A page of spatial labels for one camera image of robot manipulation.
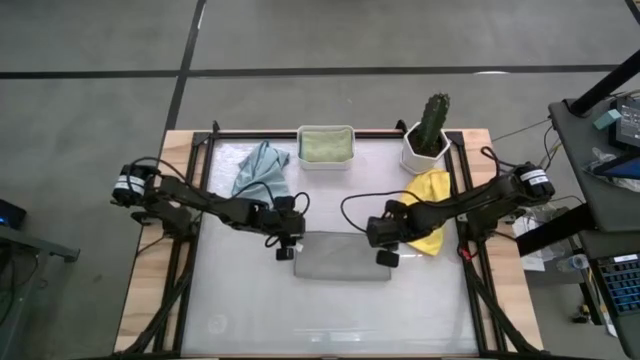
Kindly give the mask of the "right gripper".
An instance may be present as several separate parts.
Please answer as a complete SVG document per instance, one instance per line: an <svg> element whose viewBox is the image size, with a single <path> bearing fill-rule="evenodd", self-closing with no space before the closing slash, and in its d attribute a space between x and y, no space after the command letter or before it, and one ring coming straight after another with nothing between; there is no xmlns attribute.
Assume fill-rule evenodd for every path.
<svg viewBox="0 0 640 360"><path fill-rule="evenodd" d="M398 267L400 256L396 251L398 250L398 244L404 242L407 235L406 210L407 206L399 201L388 200L386 202L384 212L379 218L391 219L396 223L396 241L385 247L378 248L376 254L376 263L378 265L389 268Z"/></svg>

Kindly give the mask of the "grey microfiber towel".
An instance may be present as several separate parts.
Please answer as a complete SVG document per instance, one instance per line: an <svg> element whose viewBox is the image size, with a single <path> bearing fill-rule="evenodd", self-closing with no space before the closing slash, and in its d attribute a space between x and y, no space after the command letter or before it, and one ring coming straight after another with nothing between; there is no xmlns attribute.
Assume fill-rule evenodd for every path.
<svg viewBox="0 0 640 360"><path fill-rule="evenodd" d="M298 242L293 272L307 280L389 281L391 270L378 265L376 255L363 234L308 232Z"/></svg>

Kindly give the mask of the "green microfiber towel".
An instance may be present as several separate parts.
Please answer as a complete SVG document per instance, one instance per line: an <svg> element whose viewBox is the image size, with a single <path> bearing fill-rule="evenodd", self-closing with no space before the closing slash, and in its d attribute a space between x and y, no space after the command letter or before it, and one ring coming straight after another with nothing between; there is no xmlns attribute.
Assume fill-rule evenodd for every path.
<svg viewBox="0 0 640 360"><path fill-rule="evenodd" d="M304 131L299 153L307 162L345 162L353 157L352 132L349 129Z"/></svg>

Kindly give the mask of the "light blue microfiber towel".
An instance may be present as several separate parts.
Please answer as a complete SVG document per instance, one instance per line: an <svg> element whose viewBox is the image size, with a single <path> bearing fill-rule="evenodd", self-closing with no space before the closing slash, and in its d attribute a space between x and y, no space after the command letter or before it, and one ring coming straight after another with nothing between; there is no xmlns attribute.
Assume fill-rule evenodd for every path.
<svg viewBox="0 0 640 360"><path fill-rule="evenodd" d="M269 141L257 145L239 164L232 194L271 204L272 198L290 196L284 176L289 153L274 148Z"/></svg>

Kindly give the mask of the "yellow microfiber towel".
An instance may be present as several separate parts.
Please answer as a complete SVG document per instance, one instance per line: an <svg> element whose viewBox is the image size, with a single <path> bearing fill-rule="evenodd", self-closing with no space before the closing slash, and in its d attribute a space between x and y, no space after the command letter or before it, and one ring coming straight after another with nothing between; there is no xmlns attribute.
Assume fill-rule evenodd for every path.
<svg viewBox="0 0 640 360"><path fill-rule="evenodd" d="M408 194L403 193L399 201L405 205L417 202L413 197L416 195L420 200L440 202L450 197L450 175L443 169L431 169L416 176L405 188ZM415 250L430 256L436 256L444 242L444 229L439 227L430 235L421 239L409 242L408 245Z"/></svg>

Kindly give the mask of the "white glossy table mat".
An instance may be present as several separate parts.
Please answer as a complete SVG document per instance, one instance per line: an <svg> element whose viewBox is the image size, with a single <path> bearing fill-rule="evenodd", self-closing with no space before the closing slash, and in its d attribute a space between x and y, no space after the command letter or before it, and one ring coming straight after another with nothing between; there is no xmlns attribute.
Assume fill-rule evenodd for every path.
<svg viewBox="0 0 640 360"><path fill-rule="evenodd" d="M284 174L300 195L306 233L360 234L411 179L398 139L360 139L347 170ZM205 215L197 247L183 355L473 354L477 341L453 223L436 256L404 245L386 282L294 275L261 235Z"/></svg>

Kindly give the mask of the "white plastic bin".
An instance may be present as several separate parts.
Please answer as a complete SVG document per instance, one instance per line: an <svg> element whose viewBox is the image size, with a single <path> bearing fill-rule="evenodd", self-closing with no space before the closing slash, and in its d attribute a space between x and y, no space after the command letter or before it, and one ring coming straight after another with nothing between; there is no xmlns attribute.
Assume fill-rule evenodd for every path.
<svg viewBox="0 0 640 360"><path fill-rule="evenodd" d="M304 131L333 131L333 130L342 130L349 129L352 132L352 141L353 141L353 157L350 160L345 162L307 162L300 158L300 142L301 135ZM351 163L353 162L356 149L355 149L355 130L348 125L329 125L329 126L321 126L321 125L303 125L297 129L297 150L296 155L298 157L298 161L300 166L305 170L347 170L350 168Z"/></svg>

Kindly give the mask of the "white paper sheet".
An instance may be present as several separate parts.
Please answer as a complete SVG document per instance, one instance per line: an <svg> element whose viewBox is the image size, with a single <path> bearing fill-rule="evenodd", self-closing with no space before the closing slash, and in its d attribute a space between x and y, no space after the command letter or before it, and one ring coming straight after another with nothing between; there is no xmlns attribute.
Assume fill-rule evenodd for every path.
<svg viewBox="0 0 640 360"><path fill-rule="evenodd" d="M537 228L539 222L531 217L523 216L516 219L512 225L515 237L525 234L526 232ZM523 269L525 271L544 272L545 265L540 251L531 253L521 257Z"/></svg>

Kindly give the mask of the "clear plastic bottle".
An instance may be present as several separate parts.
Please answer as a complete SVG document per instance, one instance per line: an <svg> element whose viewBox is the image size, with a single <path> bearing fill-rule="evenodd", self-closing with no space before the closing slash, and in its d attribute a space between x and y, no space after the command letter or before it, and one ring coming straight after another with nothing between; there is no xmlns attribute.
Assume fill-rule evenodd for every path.
<svg viewBox="0 0 640 360"><path fill-rule="evenodd" d="M574 272L585 270L589 267L589 260L585 254L575 254L560 259L556 263L556 269L560 272Z"/></svg>

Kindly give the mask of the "clear plastic bag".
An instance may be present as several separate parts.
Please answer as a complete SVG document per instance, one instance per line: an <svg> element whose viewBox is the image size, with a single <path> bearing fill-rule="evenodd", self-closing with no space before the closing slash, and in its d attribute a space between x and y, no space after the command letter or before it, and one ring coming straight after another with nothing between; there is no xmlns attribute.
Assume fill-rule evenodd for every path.
<svg viewBox="0 0 640 360"><path fill-rule="evenodd" d="M593 148L592 152L595 157L595 160L588 166L588 172L591 175L595 176L596 178L610 185L614 185L616 187L623 188L632 192L640 193L640 180L604 177L604 176L595 175L593 172L594 168L597 167L598 165L601 165L615 158L624 156L625 154L630 154L630 153L637 154L637 153L640 153L640 151L626 152L619 156L616 156L610 153L605 153L598 148Z"/></svg>

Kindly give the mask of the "blue screen tablet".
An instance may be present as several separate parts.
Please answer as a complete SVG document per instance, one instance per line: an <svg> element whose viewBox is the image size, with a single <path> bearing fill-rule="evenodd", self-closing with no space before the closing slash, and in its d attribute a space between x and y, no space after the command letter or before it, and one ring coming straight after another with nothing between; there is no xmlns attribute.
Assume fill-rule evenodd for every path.
<svg viewBox="0 0 640 360"><path fill-rule="evenodd" d="M593 172L604 177L640 180L640 153L625 154L607 161L595 167Z"/></svg>

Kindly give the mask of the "grey metal stand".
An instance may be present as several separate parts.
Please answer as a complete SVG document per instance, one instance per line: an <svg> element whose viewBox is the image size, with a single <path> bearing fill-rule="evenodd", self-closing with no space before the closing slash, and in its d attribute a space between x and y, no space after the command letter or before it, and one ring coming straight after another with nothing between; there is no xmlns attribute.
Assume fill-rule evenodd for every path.
<svg viewBox="0 0 640 360"><path fill-rule="evenodd" d="M70 248L0 226L0 360L16 356L20 337L44 266L40 257L58 256L75 262L78 248Z"/></svg>

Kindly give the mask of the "black tablet screen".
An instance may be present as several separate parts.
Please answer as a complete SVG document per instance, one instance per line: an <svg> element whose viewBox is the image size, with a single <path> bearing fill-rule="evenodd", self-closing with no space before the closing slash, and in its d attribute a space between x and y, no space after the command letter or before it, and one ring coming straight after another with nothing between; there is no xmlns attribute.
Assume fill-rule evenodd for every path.
<svg viewBox="0 0 640 360"><path fill-rule="evenodd" d="M619 148L640 149L640 101L619 99L616 110L620 119L615 123L612 139Z"/></svg>

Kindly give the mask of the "black device with blue light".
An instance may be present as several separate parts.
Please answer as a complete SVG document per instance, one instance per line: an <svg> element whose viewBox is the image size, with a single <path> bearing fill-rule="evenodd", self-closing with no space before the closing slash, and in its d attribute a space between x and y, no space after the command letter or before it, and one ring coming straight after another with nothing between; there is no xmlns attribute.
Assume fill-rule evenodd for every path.
<svg viewBox="0 0 640 360"><path fill-rule="evenodd" d="M27 212L19 206L0 199L0 226L20 230Z"/></svg>

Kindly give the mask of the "black stand pole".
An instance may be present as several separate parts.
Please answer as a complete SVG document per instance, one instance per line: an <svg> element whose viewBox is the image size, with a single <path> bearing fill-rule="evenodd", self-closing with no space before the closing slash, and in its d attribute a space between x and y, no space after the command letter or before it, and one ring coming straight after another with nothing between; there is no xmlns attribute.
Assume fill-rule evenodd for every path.
<svg viewBox="0 0 640 360"><path fill-rule="evenodd" d="M640 49L572 102L568 106L569 112L575 116L582 117L638 72L640 72Z"/></svg>

